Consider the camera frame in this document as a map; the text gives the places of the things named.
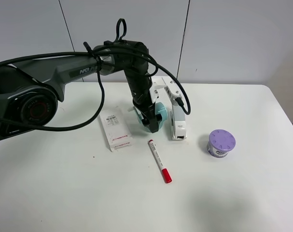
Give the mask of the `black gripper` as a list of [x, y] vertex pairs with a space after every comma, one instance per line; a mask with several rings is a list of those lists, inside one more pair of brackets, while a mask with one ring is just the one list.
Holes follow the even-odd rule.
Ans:
[[159, 125], [162, 121], [162, 115], [155, 113], [155, 98], [150, 93], [132, 93], [133, 104], [143, 116], [149, 116], [148, 119], [140, 116], [140, 123], [148, 126], [151, 133], [159, 131]]

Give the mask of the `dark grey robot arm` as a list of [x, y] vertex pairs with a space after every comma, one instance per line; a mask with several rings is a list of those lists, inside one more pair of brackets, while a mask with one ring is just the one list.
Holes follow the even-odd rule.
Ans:
[[159, 130], [162, 116], [155, 111], [148, 65], [155, 64], [141, 42], [106, 41], [85, 52], [32, 55], [0, 62], [0, 141], [32, 130], [72, 131], [70, 127], [49, 127], [64, 100], [65, 86], [90, 74], [110, 75], [123, 71], [134, 106], [150, 132]]

